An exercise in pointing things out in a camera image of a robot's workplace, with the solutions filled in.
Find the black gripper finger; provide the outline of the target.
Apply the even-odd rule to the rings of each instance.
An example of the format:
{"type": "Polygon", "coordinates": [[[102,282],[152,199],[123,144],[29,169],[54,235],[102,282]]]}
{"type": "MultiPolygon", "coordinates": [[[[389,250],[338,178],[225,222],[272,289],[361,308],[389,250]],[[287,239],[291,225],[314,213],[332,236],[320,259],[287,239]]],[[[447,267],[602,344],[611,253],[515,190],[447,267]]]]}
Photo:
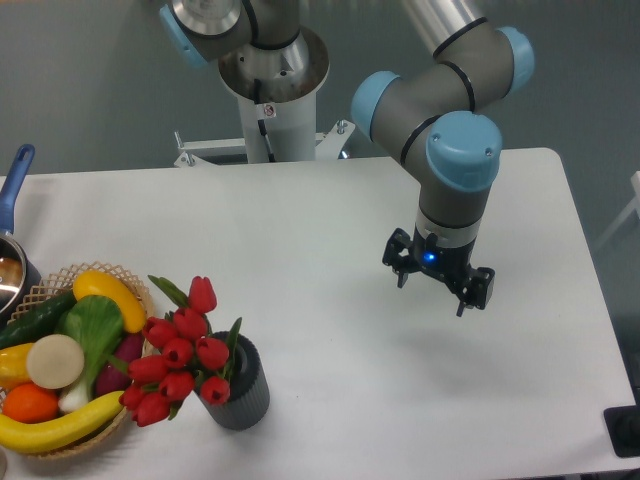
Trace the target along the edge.
{"type": "Polygon", "coordinates": [[[397,287],[403,288],[408,277],[416,272],[412,255],[412,239],[407,232],[396,228],[386,242],[382,263],[397,276],[397,287]]]}
{"type": "Polygon", "coordinates": [[[456,291],[459,300],[456,316],[462,317],[467,309],[484,310],[493,293],[494,279],[495,270],[492,268],[470,268],[456,291]]]}

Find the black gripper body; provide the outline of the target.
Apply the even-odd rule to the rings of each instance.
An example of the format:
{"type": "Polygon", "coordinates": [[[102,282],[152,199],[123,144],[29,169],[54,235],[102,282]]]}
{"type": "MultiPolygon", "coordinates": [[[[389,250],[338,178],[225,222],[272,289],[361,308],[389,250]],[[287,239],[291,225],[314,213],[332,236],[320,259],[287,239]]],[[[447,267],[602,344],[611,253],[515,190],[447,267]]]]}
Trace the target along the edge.
{"type": "Polygon", "coordinates": [[[408,254],[410,273],[423,273],[445,284],[454,294],[460,294],[470,278],[470,259],[475,241],[462,247],[444,248],[436,241],[414,231],[408,254]]]}

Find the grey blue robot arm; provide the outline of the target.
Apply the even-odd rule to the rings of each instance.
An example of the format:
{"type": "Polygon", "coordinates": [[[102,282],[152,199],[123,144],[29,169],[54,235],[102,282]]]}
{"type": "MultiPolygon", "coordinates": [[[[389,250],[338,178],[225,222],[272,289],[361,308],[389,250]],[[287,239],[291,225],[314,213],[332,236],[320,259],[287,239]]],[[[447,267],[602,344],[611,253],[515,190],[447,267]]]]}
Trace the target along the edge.
{"type": "MultiPolygon", "coordinates": [[[[480,109],[529,81],[534,52],[525,35],[493,27],[470,1],[407,1],[404,9],[434,65],[411,80],[373,73],[351,101],[356,127],[420,185],[415,228],[394,231],[382,261],[400,282],[420,272],[443,283],[461,310],[481,310],[495,273],[473,267],[471,254],[503,143],[480,109]]],[[[217,65],[237,99],[250,162],[316,158],[316,94],[329,59],[298,2],[168,1],[159,16],[187,62],[217,65]]]]}

